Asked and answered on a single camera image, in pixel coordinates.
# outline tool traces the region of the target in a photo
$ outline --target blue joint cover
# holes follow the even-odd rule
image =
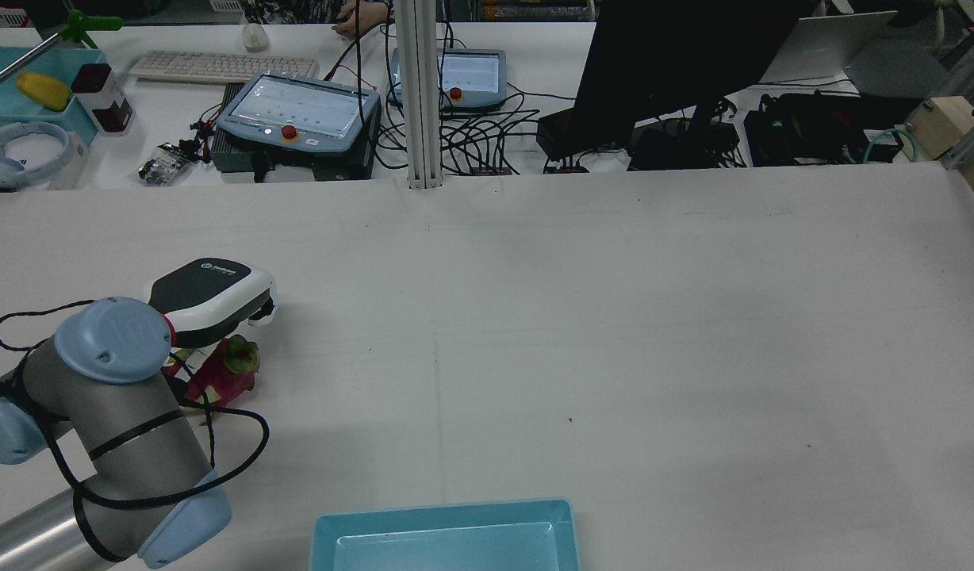
[[[45,447],[46,440],[33,417],[0,397],[0,463],[20,464]]]
[[[216,470],[212,470],[197,485],[208,484],[216,477]],[[149,569],[159,569],[208,542],[223,531],[232,517],[233,510],[222,485],[190,496],[176,505],[142,543],[138,557]]]
[[[82,375],[127,385],[159,372],[171,351],[171,330],[147,304],[106,297],[60,323],[53,346]]]

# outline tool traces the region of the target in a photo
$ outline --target computer mouse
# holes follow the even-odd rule
[[[249,52],[261,52],[269,47],[269,35],[259,23],[248,22],[241,30],[243,45]]]

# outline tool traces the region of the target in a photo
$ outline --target green cable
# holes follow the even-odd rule
[[[871,156],[871,149],[874,148],[875,144],[877,144],[877,142],[881,140],[882,137],[888,135],[889,133],[899,133],[900,135],[906,137],[911,142],[911,146],[914,148],[914,156],[912,156],[911,158],[911,163],[918,162],[918,140],[914,138],[914,135],[907,133],[907,131],[893,127],[892,129],[886,129],[882,131],[882,133],[876,135],[874,140],[872,140],[870,144],[868,144],[868,148],[865,149],[865,156],[861,160],[861,165],[867,165],[868,157]]]

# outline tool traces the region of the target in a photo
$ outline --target touchscreen display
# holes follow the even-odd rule
[[[501,64],[497,55],[492,54],[451,54],[447,53],[444,65],[441,55],[437,56],[441,66],[441,87],[450,90],[458,87],[464,91],[487,91],[496,94]],[[395,74],[395,83],[401,82],[401,72]]]
[[[230,115],[254,123],[293,125],[344,138],[360,115],[358,105],[356,94],[263,76]]]

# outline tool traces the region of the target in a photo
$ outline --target laptop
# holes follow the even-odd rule
[[[801,18],[761,83],[821,79],[843,72],[864,46],[882,36],[896,10]]]

